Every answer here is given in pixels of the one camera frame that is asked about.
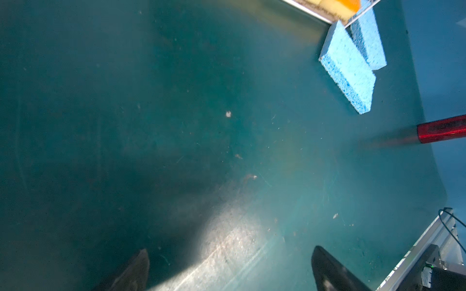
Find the blue floor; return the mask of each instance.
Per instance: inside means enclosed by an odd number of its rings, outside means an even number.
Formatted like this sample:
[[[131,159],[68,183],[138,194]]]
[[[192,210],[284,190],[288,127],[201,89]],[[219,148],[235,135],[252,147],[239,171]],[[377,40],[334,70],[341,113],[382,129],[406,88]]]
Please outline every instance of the blue floor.
[[[1,289],[90,290],[147,248],[153,290],[315,290],[317,244],[375,289],[445,204],[399,143],[424,121],[399,0],[364,115],[328,25],[278,1],[2,5]]]

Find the red handle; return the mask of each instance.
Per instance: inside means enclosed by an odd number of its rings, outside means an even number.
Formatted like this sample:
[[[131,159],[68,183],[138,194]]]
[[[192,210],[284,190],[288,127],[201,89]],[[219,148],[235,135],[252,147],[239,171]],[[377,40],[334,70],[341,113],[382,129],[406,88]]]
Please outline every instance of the red handle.
[[[418,138],[421,143],[439,142],[460,137],[466,137],[466,115],[418,125]]]

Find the sponge's porous side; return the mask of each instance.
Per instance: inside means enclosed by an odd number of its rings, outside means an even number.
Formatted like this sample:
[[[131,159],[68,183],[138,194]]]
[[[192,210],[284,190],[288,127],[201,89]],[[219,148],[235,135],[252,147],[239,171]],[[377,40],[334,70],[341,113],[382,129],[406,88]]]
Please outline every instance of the sponge's porous side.
[[[366,3],[365,0],[361,1],[362,6]],[[371,69],[378,70],[387,65],[376,16],[372,8],[351,24],[351,33],[353,34],[354,43]]]
[[[319,61],[356,111],[369,112],[376,77],[340,21],[330,27]]]

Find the white wire rack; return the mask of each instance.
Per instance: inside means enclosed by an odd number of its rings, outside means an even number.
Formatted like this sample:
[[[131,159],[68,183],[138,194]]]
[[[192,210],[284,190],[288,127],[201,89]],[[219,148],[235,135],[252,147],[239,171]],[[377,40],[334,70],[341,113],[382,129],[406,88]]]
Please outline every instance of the white wire rack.
[[[333,24],[335,21],[338,21],[338,18],[336,16],[325,12],[322,8],[314,4],[308,3],[305,0],[282,0],[282,1],[326,23]],[[368,2],[359,9],[359,11],[356,13],[355,16],[353,16],[347,23],[343,23],[345,25],[345,28],[347,28],[353,22],[358,20],[359,17],[363,16],[372,7],[374,7],[374,5],[376,5],[378,2],[380,2],[380,0],[368,0]]]

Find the black cable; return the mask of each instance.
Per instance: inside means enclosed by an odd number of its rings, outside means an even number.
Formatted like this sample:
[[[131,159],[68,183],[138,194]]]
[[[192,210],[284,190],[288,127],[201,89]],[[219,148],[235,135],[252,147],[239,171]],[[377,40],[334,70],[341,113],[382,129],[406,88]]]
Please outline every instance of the black cable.
[[[442,222],[443,226],[445,226],[446,230],[450,233],[450,235],[455,239],[455,241],[459,244],[459,246],[463,249],[463,251],[466,253],[466,250],[465,248],[463,247],[463,245],[459,242],[459,240],[452,234],[452,232],[450,231],[450,229],[448,228],[448,226],[443,222],[442,220],[442,216],[440,216],[440,213],[443,211],[447,214],[449,214],[451,217],[453,217],[456,221],[459,221],[459,223],[461,223],[464,227],[466,227],[466,225],[461,221],[459,220],[455,215],[453,215],[452,213],[446,211],[446,209],[452,209],[451,207],[445,207],[443,209],[440,209],[439,210],[439,218],[440,218],[440,221]]]

